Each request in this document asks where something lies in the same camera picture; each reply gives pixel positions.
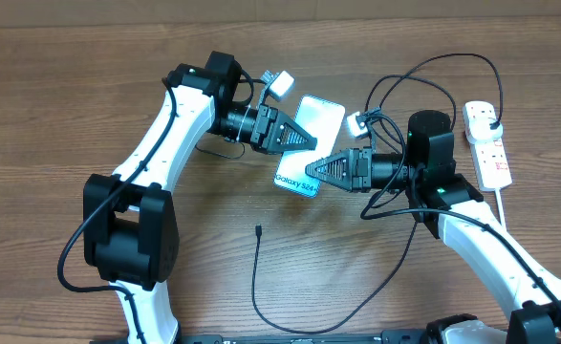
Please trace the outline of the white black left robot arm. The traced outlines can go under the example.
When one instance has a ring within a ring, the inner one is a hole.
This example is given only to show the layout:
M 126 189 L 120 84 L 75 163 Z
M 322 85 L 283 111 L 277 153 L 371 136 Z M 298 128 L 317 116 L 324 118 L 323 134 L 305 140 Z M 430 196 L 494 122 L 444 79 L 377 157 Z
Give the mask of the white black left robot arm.
M 266 155 L 316 147 L 316 138 L 280 110 L 236 100 L 243 82 L 255 81 L 231 54 L 213 52 L 202 68 L 179 65 L 163 79 L 162 108 L 138 147 L 111 175 L 93 174 L 85 183 L 84 259 L 119 296 L 126 343 L 180 340 L 166 284 L 180 242 L 172 193 L 202 136 Z

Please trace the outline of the blue Samsung Galaxy phone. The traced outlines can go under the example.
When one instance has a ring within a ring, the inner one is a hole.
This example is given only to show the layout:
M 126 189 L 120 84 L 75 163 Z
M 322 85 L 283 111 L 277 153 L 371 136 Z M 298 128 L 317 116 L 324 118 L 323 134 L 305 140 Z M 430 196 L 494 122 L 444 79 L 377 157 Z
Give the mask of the blue Samsung Galaxy phone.
M 290 151 L 282 154 L 273 177 L 273 184 L 300 196 L 313 198 L 321 181 L 306 173 L 306 166 L 329 156 L 334 148 L 345 107 L 310 95 L 303 96 L 295 113 L 294 129 L 286 124 L 280 143 Z

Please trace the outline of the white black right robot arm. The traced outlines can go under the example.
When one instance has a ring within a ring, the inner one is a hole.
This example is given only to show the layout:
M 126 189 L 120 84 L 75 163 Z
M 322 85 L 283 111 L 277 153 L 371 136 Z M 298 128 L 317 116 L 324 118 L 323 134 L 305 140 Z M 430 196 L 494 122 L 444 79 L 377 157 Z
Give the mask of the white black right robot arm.
M 506 330 L 463 313 L 429 322 L 409 334 L 415 343 L 561 343 L 561 279 L 546 270 L 495 218 L 483 195 L 456 171 L 449 115 L 419 111 L 399 137 L 398 153 L 374 145 L 342 150 L 308 164 L 308 176 L 349 192 L 374 190 L 361 213 L 374 220 L 374 203 L 389 190 L 404 192 L 406 213 L 452 248 L 493 295 Z

